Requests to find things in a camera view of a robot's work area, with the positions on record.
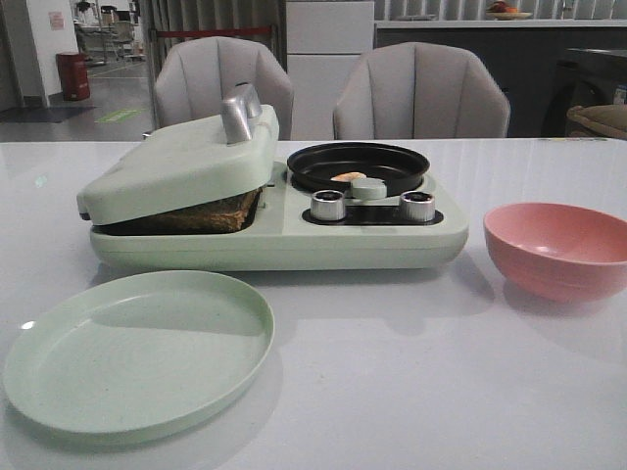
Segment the sandwich maker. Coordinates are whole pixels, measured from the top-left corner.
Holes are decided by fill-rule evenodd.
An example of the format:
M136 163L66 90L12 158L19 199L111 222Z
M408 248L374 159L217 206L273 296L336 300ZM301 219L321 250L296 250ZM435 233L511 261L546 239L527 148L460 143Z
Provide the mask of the sandwich maker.
M106 264L146 270L421 268L454 259L468 222L400 147L336 142L276 157L278 120L238 85L220 116L161 128L78 195ZM142 217L258 190L241 228L120 232Z

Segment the green floor sticker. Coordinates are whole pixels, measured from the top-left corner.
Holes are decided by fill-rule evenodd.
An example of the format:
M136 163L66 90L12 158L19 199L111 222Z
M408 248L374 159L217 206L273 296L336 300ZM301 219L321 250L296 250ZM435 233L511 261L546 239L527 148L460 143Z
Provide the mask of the green floor sticker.
M142 113L144 110L118 110L96 119L96 122L122 122Z

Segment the white table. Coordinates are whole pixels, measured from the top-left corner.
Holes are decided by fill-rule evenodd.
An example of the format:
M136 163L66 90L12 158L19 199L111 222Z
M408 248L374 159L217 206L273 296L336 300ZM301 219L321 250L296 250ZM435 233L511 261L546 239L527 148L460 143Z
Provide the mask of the white table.
M396 143L427 156L470 218L452 263L232 273L267 298L277 325L246 395L180 435L90 448L33 429L2 391L0 468L627 468L627 291L580 305L533 297L494 267L481 223L515 201L627 218L627 142ZM134 145L0 144L3 363L21 325L129 274L96 259L74 197Z

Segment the red trash can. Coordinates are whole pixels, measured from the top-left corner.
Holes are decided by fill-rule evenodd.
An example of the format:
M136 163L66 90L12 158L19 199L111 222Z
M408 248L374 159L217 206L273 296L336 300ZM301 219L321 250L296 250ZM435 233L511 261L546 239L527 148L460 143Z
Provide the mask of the red trash can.
M78 52L62 52L57 54L57 67L64 100L79 101L89 98L85 56Z

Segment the toaster lid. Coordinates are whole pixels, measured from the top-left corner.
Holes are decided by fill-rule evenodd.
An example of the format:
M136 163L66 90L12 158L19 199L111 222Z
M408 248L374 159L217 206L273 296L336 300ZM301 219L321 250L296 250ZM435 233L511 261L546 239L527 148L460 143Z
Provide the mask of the toaster lid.
M249 140L231 142L224 114L163 127L77 196L95 225L236 196L269 180L278 139L274 108L261 105Z

